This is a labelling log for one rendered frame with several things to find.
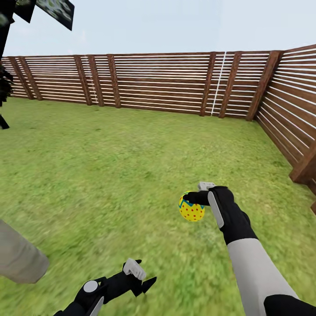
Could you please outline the easter egg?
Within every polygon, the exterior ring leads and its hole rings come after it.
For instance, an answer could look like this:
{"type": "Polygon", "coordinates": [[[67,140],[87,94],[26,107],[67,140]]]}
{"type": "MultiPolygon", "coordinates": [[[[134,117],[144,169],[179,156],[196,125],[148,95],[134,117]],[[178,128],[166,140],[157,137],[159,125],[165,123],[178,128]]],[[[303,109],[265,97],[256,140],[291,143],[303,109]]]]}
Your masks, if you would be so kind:
{"type": "Polygon", "coordinates": [[[182,216],[189,221],[196,222],[203,218],[205,213],[205,205],[192,204],[189,201],[183,199],[185,194],[191,191],[186,191],[180,198],[179,201],[179,212],[182,216]]]}

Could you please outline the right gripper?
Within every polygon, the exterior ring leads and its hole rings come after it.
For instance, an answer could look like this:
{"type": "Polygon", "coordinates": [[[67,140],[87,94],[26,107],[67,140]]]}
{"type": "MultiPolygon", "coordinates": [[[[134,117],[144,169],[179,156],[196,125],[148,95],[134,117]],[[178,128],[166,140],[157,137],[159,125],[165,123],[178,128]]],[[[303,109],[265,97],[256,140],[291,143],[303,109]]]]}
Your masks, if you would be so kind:
{"type": "Polygon", "coordinates": [[[200,204],[200,205],[205,205],[206,204],[203,202],[202,200],[202,195],[205,191],[201,191],[201,192],[189,192],[188,194],[185,194],[183,196],[183,199],[185,199],[186,201],[189,201],[189,203],[192,204],[200,204]]]}

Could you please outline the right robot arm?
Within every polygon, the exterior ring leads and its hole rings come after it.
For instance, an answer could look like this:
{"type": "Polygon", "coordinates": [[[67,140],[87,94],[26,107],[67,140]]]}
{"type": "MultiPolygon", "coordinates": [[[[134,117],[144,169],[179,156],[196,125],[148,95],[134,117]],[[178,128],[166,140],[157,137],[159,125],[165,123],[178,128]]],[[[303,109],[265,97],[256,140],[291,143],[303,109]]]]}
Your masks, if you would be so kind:
{"type": "Polygon", "coordinates": [[[280,274],[226,186],[199,182],[183,199],[208,205],[223,232],[246,316],[316,316],[316,307],[299,300],[280,274]]]}

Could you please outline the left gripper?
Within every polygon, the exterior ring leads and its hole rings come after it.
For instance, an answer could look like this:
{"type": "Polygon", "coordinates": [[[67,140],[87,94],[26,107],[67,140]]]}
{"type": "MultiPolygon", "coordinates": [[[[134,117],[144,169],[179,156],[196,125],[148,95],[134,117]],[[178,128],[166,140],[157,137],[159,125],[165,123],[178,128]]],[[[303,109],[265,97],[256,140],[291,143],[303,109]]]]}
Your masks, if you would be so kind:
{"type": "MultiPolygon", "coordinates": [[[[135,260],[138,264],[141,263],[141,260],[135,260]]],[[[133,274],[126,275],[125,272],[122,270],[121,273],[115,274],[116,280],[118,282],[118,295],[126,293],[127,291],[131,290],[135,297],[139,296],[140,293],[146,293],[150,287],[156,282],[157,277],[154,277],[150,280],[142,282],[133,274]]]]}

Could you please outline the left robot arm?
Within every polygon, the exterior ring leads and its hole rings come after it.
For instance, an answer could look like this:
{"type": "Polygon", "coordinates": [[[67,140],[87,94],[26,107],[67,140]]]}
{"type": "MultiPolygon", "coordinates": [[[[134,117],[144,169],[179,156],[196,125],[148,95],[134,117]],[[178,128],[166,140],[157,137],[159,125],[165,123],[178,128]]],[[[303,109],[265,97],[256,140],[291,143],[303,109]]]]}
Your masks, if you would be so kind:
{"type": "Polygon", "coordinates": [[[128,258],[122,272],[106,279],[101,277],[87,281],[79,290],[74,302],[64,311],[53,316],[97,316],[103,304],[131,290],[135,297],[146,293],[156,282],[157,277],[142,282],[145,271],[139,265],[141,260],[128,258]]]}

